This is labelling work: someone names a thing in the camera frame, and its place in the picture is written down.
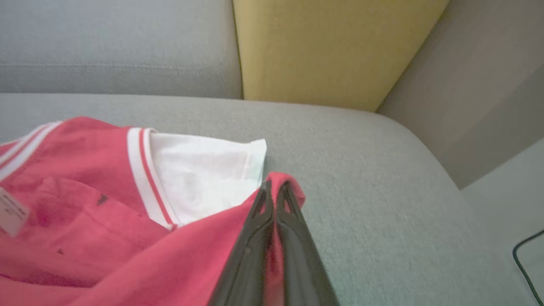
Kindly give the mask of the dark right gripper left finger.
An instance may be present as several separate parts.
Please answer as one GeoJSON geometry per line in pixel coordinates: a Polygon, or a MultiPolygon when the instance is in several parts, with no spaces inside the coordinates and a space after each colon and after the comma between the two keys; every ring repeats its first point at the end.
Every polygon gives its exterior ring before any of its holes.
{"type": "Polygon", "coordinates": [[[258,189],[207,306],[264,306],[274,221],[271,185],[266,181],[258,189]]]}

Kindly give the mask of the grey sofa back cushion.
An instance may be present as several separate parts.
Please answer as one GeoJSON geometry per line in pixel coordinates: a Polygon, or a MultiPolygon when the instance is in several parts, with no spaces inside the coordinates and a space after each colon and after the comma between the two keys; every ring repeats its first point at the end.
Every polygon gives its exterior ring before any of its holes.
{"type": "Polygon", "coordinates": [[[239,99],[232,0],[0,0],[0,92],[239,99]]]}

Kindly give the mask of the grey sofa seat cushion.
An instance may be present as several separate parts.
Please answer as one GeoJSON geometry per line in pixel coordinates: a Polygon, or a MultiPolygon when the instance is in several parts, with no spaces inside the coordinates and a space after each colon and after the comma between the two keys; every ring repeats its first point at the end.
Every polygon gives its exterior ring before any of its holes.
{"type": "Polygon", "coordinates": [[[264,138],[265,172],[291,174],[306,195],[303,215],[342,306],[538,306],[433,154],[384,116],[238,99],[0,93],[0,142],[76,116],[264,138]]]}

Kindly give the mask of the red jersey with white trim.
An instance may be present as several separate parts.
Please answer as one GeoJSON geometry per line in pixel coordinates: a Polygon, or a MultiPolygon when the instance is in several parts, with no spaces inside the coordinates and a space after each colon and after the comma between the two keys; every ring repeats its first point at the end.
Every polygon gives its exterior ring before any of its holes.
{"type": "Polygon", "coordinates": [[[263,182],[266,141],[88,117],[0,144],[0,306],[206,306],[263,182]]]}

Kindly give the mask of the yellow sofa cushion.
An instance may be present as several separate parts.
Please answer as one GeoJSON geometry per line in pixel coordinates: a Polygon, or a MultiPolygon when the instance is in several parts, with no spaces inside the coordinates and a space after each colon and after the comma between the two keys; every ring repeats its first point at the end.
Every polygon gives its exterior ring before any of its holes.
{"type": "Polygon", "coordinates": [[[450,0],[232,0],[244,99],[375,112],[450,0]]]}

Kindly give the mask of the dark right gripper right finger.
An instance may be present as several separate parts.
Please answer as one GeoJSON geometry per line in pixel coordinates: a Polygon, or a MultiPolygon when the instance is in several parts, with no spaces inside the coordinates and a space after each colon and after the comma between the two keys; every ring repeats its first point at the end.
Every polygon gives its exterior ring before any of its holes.
{"type": "Polygon", "coordinates": [[[283,249],[284,306],[340,306],[289,182],[278,190],[276,222],[283,249]]]}

